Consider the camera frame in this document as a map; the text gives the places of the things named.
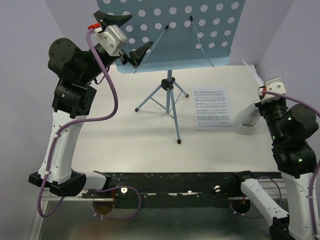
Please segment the grey metronome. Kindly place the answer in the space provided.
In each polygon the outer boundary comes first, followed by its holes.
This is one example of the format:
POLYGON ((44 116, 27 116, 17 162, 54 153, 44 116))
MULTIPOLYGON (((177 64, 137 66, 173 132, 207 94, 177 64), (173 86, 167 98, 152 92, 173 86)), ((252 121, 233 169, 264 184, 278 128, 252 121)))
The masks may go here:
POLYGON ((235 133, 243 136, 253 135, 260 117, 261 115, 258 107, 254 103, 250 104, 235 116, 235 133))

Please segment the sheet music page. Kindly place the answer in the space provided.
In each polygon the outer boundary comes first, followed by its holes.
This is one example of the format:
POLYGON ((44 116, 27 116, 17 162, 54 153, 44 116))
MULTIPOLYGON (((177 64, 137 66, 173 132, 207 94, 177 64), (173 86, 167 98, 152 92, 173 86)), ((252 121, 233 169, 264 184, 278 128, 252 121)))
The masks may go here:
POLYGON ((234 118, 225 87, 194 87, 192 97, 196 130, 234 130, 234 118))
POLYGON ((264 81, 262 78, 257 74, 256 70, 251 68, 249 64, 247 64, 244 60, 242 60, 248 71, 252 74, 252 76, 255 78, 257 81, 259 87, 263 87, 265 85, 264 81))

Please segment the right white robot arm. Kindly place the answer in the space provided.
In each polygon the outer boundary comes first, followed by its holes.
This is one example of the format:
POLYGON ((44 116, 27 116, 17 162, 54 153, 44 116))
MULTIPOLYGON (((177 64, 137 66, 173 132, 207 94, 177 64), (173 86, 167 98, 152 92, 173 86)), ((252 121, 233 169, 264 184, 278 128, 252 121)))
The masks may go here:
POLYGON ((305 104, 287 108, 285 98, 254 104, 266 121, 272 156, 284 182, 288 210, 276 203, 250 171, 235 174, 230 191, 245 195, 265 219, 273 240, 318 240, 320 217, 315 190, 319 170, 307 143, 318 129, 316 112, 305 104))

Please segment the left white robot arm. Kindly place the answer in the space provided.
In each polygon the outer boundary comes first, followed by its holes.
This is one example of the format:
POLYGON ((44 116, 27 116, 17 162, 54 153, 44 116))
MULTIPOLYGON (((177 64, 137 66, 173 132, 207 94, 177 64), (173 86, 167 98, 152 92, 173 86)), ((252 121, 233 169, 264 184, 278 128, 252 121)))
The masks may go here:
POLYGON ((96 11, 94 18, 96 23, 88 27, 86 38, 95 37, 97 44, 90 44, 89 50, 81 50, 68 38, 55 40, 48 50, 48 68, 59 78, 52 102, 52 130, 43 163, 28 181, 59 197, 74 197, 83 190, 93 190, 101 198, 110 194, 111 185, 102 173, 72 169, 79 133, 90 121, 97 93, 91 83, 100 74, 110 80, 107 69, 117 60, 137 68, 152 46, 147 42, 129 53, 124 51, 128 39, 121 27, 132 18, 131 14, 96 11))

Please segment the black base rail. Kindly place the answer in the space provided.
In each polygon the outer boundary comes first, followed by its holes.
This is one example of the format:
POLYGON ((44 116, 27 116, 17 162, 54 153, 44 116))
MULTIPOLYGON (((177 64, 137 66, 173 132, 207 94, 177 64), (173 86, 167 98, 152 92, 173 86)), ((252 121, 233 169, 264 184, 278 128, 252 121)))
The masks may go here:
POLYGON ((250 208, 231 172, 107 173, 106 187, 127 187, 114 192, 82 194, 84 199, 115 200, 118 209, 142 208, 228 208, 230 202, 241 211, 250 208))

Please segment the aluminium frame rail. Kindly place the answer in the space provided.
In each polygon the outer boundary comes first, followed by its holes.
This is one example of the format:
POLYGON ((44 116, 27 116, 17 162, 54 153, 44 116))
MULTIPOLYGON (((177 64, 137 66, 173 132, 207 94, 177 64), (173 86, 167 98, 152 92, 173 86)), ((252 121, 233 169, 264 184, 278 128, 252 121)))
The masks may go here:
POLYGON ((78 195, 87 182, 87 175, 72 169, 75 147, 83 124, 87 120, 96 89, 91 86, 97 74, 84 72, 75 79, 60 73, 53 94, 52 128, 44 160, 28 177, 29 183, 39 187, 36 214, 45 219, 51 213, 43 210, 45 189, 58 196, 58 203, 66 197, 78 195))

